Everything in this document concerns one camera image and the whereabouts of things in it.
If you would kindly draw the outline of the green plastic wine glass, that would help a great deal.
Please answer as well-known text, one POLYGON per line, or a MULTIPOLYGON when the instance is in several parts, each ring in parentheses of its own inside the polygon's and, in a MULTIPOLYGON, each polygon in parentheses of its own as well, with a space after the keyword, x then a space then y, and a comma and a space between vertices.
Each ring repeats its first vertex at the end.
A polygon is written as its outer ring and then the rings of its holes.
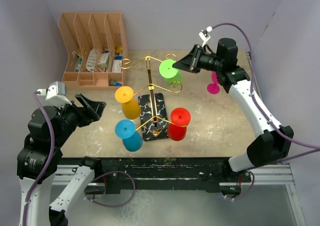
POLYGON ((159 73, 169 86, 178 86, 178 82, 183 82, 181 72, 173 67, 175 63, 172 59, 166 59, 159 66, 159 73))

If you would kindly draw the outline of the pink plastic wine glass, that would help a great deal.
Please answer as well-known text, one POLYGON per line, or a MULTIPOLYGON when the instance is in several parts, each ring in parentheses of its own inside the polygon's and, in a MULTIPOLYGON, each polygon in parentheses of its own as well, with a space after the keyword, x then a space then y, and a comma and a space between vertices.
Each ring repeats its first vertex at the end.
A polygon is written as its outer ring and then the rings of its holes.
POLYGON ((220 85, 216 72, 211 74, 212 83, 207 85, 207 91, 211 94, 218 94, 220 92, 220 85))

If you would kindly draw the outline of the orange plastic wine glass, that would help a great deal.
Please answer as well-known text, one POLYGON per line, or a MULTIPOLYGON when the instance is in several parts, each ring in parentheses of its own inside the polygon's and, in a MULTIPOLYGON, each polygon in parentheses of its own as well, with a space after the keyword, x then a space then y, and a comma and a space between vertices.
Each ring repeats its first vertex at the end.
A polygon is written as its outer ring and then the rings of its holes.
POLYGON ((122 112, 129 120, 137 119, 141 109, 138 102, 134 99, 134 91, 129 86, 122 86, 115 92, 115 99, 121 103, 122 112))

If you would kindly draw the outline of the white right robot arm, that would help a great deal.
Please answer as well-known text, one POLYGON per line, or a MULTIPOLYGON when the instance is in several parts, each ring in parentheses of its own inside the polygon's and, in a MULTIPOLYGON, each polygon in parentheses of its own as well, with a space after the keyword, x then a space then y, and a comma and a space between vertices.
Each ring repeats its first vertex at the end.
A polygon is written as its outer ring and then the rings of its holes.
POLYGON ((173 68, 199 73, 216 73, 218 84, 238 103, 247 117, 255 139, 246 151, 225 160, 221 173, 227 181, 235 181, 240 173, 275 163, 289 153, 294 136, 290 126, 283 126, 251 88, 252 80, 245 69, 237 65, 238 47, 235 40, 222 38, 213 52, 208 45, 194 45, 192 50, 173 64, 173 68))

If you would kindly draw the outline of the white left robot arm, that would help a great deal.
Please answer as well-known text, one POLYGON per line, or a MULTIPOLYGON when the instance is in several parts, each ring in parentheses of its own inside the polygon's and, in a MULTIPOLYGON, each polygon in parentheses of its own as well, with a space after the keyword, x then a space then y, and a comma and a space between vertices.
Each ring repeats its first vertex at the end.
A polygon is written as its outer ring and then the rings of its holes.
POLYGON ((67 101, 62 108, 43 106, 40 92, 34 92, 38 109, 28 123, 29 134, 17 156, 17 175, 21 186, 20 225, 67 225, 68 210, 74 205, 87 185, 101 180, 102 162, 85 156, 79 162, 73 178, 54 202, 50 201, 51 187, 61 148, 78 127, 99 121, 106 103, 92 101, 79 93, 75 98, 81 103, 67 101))

